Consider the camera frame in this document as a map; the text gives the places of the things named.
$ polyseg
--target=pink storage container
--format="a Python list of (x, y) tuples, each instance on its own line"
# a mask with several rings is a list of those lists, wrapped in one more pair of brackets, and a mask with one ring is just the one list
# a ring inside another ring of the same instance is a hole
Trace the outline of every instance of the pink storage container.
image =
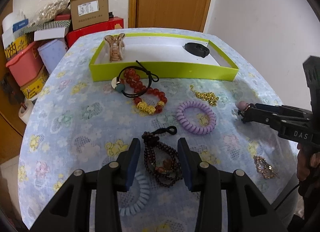
[(20, 87), (37, 77), (43, 62), (38, 52), (42, 42), (32, 42), (5, 65)]

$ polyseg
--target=metal screw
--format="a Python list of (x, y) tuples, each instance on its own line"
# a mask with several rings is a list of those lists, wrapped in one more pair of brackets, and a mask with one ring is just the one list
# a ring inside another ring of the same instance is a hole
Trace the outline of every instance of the metal screw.
[(236, 175), (242, 177), (244, 176), (244, 171), (242, 171), (241, 169), (238, 169), (236, 170)]
[(208, 168), (209, 167), (209, 164), (207, 162), (201, 162), (199, 165), (201, 168)]
[(77, 170), (75, 170), (75, 171), (73, 172), (73, 175), (74, 175), (74, 176), (80, 176), (80, 175), (82, 175), (82, 173), (83, 173), (82, 170), (77, 169)]
[(111, 162), (111, 163), (109, 163), (109, 166), (111, 168), (117, 168), (119, 166), (119, 163), (118, 162)]

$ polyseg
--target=door frame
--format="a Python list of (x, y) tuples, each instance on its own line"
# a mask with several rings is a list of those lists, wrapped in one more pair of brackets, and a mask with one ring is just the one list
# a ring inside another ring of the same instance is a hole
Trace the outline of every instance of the door frame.
[[(200, 26), (200, 32), (203, 32), (204, 25), (207, 20), (209, 6), (211, 0), (206, 0), (204, 7), (204, 15), (202, 17), (202, 22)], [(128, 4), (128, 28), (136, 27), (136, 17), (137, 17), (137, 0), (129, 0)]]

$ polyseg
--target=purple spiral hair tie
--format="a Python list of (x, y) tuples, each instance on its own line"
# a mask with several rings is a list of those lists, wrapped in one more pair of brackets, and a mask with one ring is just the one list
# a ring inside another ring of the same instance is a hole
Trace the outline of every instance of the purple spiral hair tie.
[[(197, 127), (194, 124), (191, 124), (183, 114), (183, 112), (187, 108), (201, 109), (209, 117), (209, 124), (206, 127)], [(178, 106), (176, 117), (185, 130), (194, 134), (208, 134), (214, 129), (216, 125), (216, 117), (212, 109), (202, 101), (183, 102), (180, 106)]]

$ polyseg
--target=gray cloth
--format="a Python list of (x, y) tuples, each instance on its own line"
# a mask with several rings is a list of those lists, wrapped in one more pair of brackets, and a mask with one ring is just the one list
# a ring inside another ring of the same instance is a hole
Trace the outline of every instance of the gray cloth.
[[(278, 198), (271, 204), (273, 208), (275, 208), (283, 198), (289, 193), (291, 189), (294, 188), (299, 183), (297, 175), (294, 174), (291, 179), (288, 181), (287, 185), (284, 187), (283, 191), (280, 193)], [(280, 207), (276, 210), (279, 218), (282, 223), (287, 227), (292, 220), (292, 217), (295, 213), (296, 207), (298, 203), (298, 189), (295, 189), (286, 200), (280, 205)]]

